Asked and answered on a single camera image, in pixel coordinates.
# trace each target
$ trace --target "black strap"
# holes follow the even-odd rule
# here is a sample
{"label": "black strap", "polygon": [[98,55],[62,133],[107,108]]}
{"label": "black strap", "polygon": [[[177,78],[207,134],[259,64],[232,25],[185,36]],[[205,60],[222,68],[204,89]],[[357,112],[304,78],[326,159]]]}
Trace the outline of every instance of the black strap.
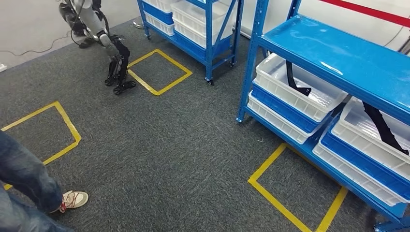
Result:
{"label": "black strap", "polygon": [[312,88],[305,88],[305,87],[297,87],[296,82],[293,78],[293,70],[292,70],[292,63],[290,61],[286,61],[286,74],[288,76],[288,84],[293,89],[301,92],[305,96],[309,96],[309,93],[312,91]]}
{"label": "black strap", "polygon": [[403,152],[404,154],[409,155],[409,151],[402,149],[400,144],[398,144],[397,140],[395,139],[395,136],[392,134],[390,128],[384,121],[383,115],[381,115],[380,111],[365,102],[363,102],[363,106],[365,107],[366,114],[369,115],[374,125],[376,125],[381,140],[387,143],[388,145],[396,148],[397,150]]}

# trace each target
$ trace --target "white sneaker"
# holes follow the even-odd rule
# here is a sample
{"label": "white sneaker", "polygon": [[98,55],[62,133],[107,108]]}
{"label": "white sneaker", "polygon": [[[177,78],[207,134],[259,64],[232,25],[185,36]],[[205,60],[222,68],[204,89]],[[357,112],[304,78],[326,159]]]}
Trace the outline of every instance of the white sneaker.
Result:
{"label": "white sneaker", "polygon": [[88,194],[80,191],[68,191],[63,194],[63,200],[59,211],[64,213],[66,209],[75,209],[88,202]]}

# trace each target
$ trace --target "yellow tape square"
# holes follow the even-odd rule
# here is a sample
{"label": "yellow tape square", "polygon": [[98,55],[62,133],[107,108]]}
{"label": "yellow tape square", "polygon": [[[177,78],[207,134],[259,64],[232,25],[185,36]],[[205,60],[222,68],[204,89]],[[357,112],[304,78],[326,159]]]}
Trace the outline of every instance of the yellow tape square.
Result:
{"label": "yellow tape square", "polygon": [[[256,170],[249,178],[248,183],[250,183],[258,192],[260,192],[276,209],[278,209],[291,223],[293,223],[300,231],[302,232],[312,232],[303,222],[301,222],[295,215],[293,215],[285,206],[283,206],[272,194],[270,194],[262,185],[258,183],[258,178],[267,170],[267,168],[276,160],[276,158],[282,154],[282,152],[289,148],[292,151],[295,151],[293,147],[287,143],[282,143],[272,154],[271,156]],[[349,191],[341,187],[336,198],[333,200],[330,208],[328,209],[326,215],[322,219],[319,227],[316,232],[325,232],[335,217],[337,211],[342,205],[347,193]]]}
{"label": "yellow tape square", "polygon": [[[39,109],[39,110],[34,111],[33,113],[31,113],[31,114],[25,116],[25,117],[22,118],[22,119],[19,119],[19,120],[15,121],[15,122],[11,123],[10,125],[7,125],[7,126],[1,128],[2,131],[6,131],[6,130],[8,130],[8,129],[12,128],[12,127],[17,126],[18,124],[20,124],[20,123],[22,123],[22,122],[24,122],[24,121],[27,121],[28,119],[30,119],[30,118],[32,118],[32,117],[34,117],[34,116],[36,116],[36,115],[38,115],[38,114],[40,114],[40,113],[46,111],[46,110],[48,110],[48,109],[50,109],[50,108],[52,108],[52,107],[55,107],[55,108],[57,109],[58,113],[59,113],[59,114],[61,115],[61,117],[63,118],[65,124],[67,125],[68,129],[70,130],[71,134],[72,134],[73,137],[74,137],[74,142],[73,142],[72,144],[68,145],[67,147],[65,147],[64,149],[62,149],[61,151],[57,152],[56,154],[54,154],[54,155],[51,156],[50,158],[46,159],[46,160],[43,162],[44,165],[47,165],[47,164],[51,163],[52,161],[54,161],[54,160],[60,158],[61,156],[63,156],[64,154],[66,154],[67,152],[69,152],[70,150],[72,150],[74,147],[76,147],[76,146],[78,145],[78,143],[79,143],[80,140],[81,140],[80,134],[78,133],[77,129],[75,128],[75,126],[73,125],[73,123],[72,123],[72,122],[70,121],[70,119],[68,118],[67,113],[65,112],[65,110],[63,109],[63,107],[61,106],[61,104],[60,104],[58,101],[55,101],[55,102],[53,102],[53,103],[51,103],[51,104],[49,104],[49,105],[47,105],[47,106],[45,106],[45,107],[43,107],[43,108],[41,108],[41,109]],[[4,188],[5,188],[6,190],[8,190],[8,189],[11,188],[11,187],[12,187],[12,186],[11,186],[11,185],[8,185],[8,184],[4,186]]]}
{"label": "yellow tape square", "polygon": [[[178,68],[180,68],[181,70],[183,70],[185,72],[185,74],[178,78],[177,80],[175,80],[174,82],[170,83],[169,85],[167,85],[166,87],[164,87],[161,90],[155,90],[153,87],[151,87],[149,84],[147,84],[143,79],[141,79],[137,74],[135,74],[133,71],[131,71],[129,68],[135,64],[137,64],[138,62],[141,62],[142,60],[152,56],[153,54],[158,53],[160,54],[162,57],[164,57],[165,59],[167,59],[169,62],[173,63],[175,66],[177,66]],[[131,62],[128,65],[128,73],[136,80],[138,81],[142,86],[144,86],[148,91],[150,91],[152,94],[154,95],[161,95],[163,93],[165,93],[166,91],[168,91],[170,88],[174,87],[175,85],[177,85],[178,83],[180,83],[181,81],[185,80],[187,77],[192,75],[192,72],[185,68],[184,66],[182,66],[182,64],[178,63],[176,60],[172,59],[171,57],[169,57],[167,54],[163,53],[161,50],[159,49],[155,49],[154,51],[138,58],[137,60]]]}

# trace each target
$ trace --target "white plastic crate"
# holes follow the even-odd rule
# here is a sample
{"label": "white plastic crate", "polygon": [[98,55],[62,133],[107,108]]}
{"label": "white plastic crate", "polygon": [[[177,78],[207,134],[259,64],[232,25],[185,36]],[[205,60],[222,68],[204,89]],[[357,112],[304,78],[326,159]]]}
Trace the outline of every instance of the white plastic crate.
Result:
{"label": "white plastic crate", "polygon": [[146,3],[149,3],[156,8],[162,10],[165,13],[171,13],[171,4],[179,2],[180,0],[143,0]]}
{"label": "white plastic crate", "polygon": [[156,17],[148,14],[147,12],[145,12],[145,17],[146,17],[146,21],[148,23],[154,25],[156,28],[160,29],[165,34],[167,34],[169,36],[174,35],[174,25],[173,24],[171,24],[171,25],[165,24],[164,22],[162,22],[161,20],[157,19]]}
{"label": "white plastic crate", "polygon": [[317,122],[321,122],[348,95],[343,90],[293,64],[296,85],[312,88],[309,96],[305,96],[289,86],[286,61],[276,54],[271,54],[263,60],[256,67],[256,73],[256,84]]}
{"label": "white plastic crate", "polygon": [[[381,112],[397,142],[410,151],[410,126]],[[331,133],[387,168],[410,180],[410,157],[380,139],[361,100],[352,97]]]}
{"label": "white plastic crate", "polygon": [[[180,1],[171,5],[172,7],[172,19],[178,21],[181,25],[189,27],[195,32],[206,36],[206,16],[205,10],[195,6],[187,1]],[[212,4],[212,34],[218,35],[223,21],[228,13],[229,6],[215,2]],[[233,16],[235,15],[235,10],[232,10],[230,18],[226,24],[224,34],[229,31],[232,34],[232,26],[234,25]]]}
{"label": "white plastic crate", "polygon": [[[191,29],[188,26],[185,26],[183,23],[181,23],[177,19],[174,19],[174,23],[175,23],[175,30],[176,31],[183,34],[185,37],[192,40],[193,42],[197,43],[199,46],[201,46],[203,48],[206,48],[206,36],[198,33],[197,31]],[[215,42],[218,38],[218,33],[219,33],[219,31],[212,35],[212,45],[215,44]],[[232,26],[230,28],[227,27],[223,31],[223,34],[220,37],[220,39],[221,40],[225,39],[226,37],[228,37],[230,35],[232,35]]]}
{"label": "white plastic crate", "polygon": [[258,101],[251,94],[252,91],[249,93],[248,107],[299,144],[303,144],[306,139],[312,136],[322,126],[319,125],[313,132],[308,134]]}
{"label": "white plastic crate", "polygon": [[320,141],[313,148],[313,153],[389,206],[401,202],[409,203],[406,199],[325,147]]}

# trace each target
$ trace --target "shelf frame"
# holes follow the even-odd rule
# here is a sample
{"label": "shelf frame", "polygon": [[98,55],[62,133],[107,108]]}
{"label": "shelf frame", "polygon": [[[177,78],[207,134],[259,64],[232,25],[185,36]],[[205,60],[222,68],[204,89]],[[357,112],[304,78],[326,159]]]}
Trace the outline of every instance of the shelf frame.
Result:
{"label": "shelf frame", "polygon": [[[222,24],[222,27],[218,33],[217,40],[212,46],[212,6],[213,3],[219,1],[219,0],[208,0],[206,2],[202,2],[199,0],[186,0],[202,9],[205,10],[205,15],[206,15],[206,57],[201,58],[195,52],[191,51],[190,49],[186,48],[183,44],[178,43],[176,39],[174,39],[173,36],[169,36],[162,32],[161,30],[157,29],[155,26],[152,24],[148,23],[146,21],[146,16],[142,4],[142,0],[137,0],[140,14],[141,14],[141,19],[144,24],[144,30],[145,30],[145,36],[149,39],[150,38],[150,32],[149,30],[151,29],[152,31],[156,32],[157,34],[161,35],[162,37],[166,38],[170,43],[193,57],[195,60],[200,62],[205,66],[205,80],[208,82],[208,84],[213,85],[213,78],[212,78],[212,71],[216,69],[218,66],[221,64],[229,61],[229,64],[231,67],[233,67],[236,62],[237,62],[237,51],[238,51],[238,43],[239,43],[239,35],[240,35],[240,28],[241,28],[241,21],[242,21],[242,14],[243,14],[243,0],[232,0],[231,4],[228,8],[228,12],[226,14],[226,17],[224,19],[224,22]],[[223,31],[226,28],[226,25],[228,23],[228,20],[233,12],[234,5],[237,2],[237,11],[236,11],[236,17],[235,17],[235,26],[234,26],[234,33],[233,33],[233,41],[227,51],[230,51],[229,54],[225,55],[224,57],[218,56],[213,53],[212,47],[217,47],[221,41],[221,36],[223,34]]]}
{"label": "shelf frame", "polygon": [[[288,13],[288,20],[292,20],[295,16],[297,16],[300,2],[301,0],[292,0],[291,7]],[[265,38],[263,35],[263,28],[268,3],[269,0],[257,1],[252,36],[248,50],[248,61],[246,65],[246,72],[242,85],[241,98],[236,120],[238,122],[243,122],[245,114],[248,114],[250,117],[256,119],[261,124],[270,129],[273,133],[275,133],[277,136],[279,136],[287,143],[289,143],[293,148],[295,148],[295,150],[300,152],[308,160],[310,160],[312,163],[314,163],[327,174],[329,174],[339,184],[349,189],[351,192],[353,192],[356,196],[358,196],[372,208],[374,208],[383,216],[385,216],[389,221],[384,223],[378,223],[377,225],[375,225],[374,229],[376,232],[393,232],[399,231],[404,228],[410,228],[410,217],[404,216],[405,210],[407,208],[406,203],[399,203],[393,207],[388,206],[387,204],[377,199],[374,195],[363,189],[361,186],[347,178],[345,175],[334,169],[332,166],[318,158],[315,154],[313,154],[312,150],[314,146],[318,143],[318,140],[321,134],[323,133],[325,127],[319,130],[312,137],[310,137],[303,145],[301,145],[295,142],[293,139],[291,139],[289,136],[284,134],[276,127],[272,126],[268,121],[260,117],[250,108],[248,108],[248,93],[251,89],[252,81],[254,79],[254,70],[256,67],[258,51],[259,49],[261,49],[264,56],[266,56],[267,51],[271,51],[283,57],[284,59],[287,59],[290,62],[293,62],[294,64],[306,69],[307,71],[320,76],[321,78],[323,78],[324,75],[325,78],[323,79],[328,81],[332,85],[335,85],[338,88],[341,88],[349,93],[354,92],[354,96],[359,98],[362,97],[362,99],[365,99],[366,101],[368,101],[368,103],[378,108],[381,108],[382,110],[393,109],[393,116],[398,116],[400,120],[407,124],[410,124],[409,109],[398,109],[399,107],[397,107],[394,104],[391,104],[391,102],[388,102],[385,99],[380,99],[379,97],[375,96],[375,94],[369,91],[357,87],[355,88],[351,83],[346,83],[343,80],[338,79],[337,76],[329,75],[328,72],[324,71],[318,72],[318,70],[320,71],[320,69],[318,69],[317,67],[312,67],[311,63],[309,63],[308,61],[302,59],[297,54],[292,54],[291,52],[286,51],[286,49],[283,49],[283,47],[281,47],[280,44],[275,44],[269,39]]]}

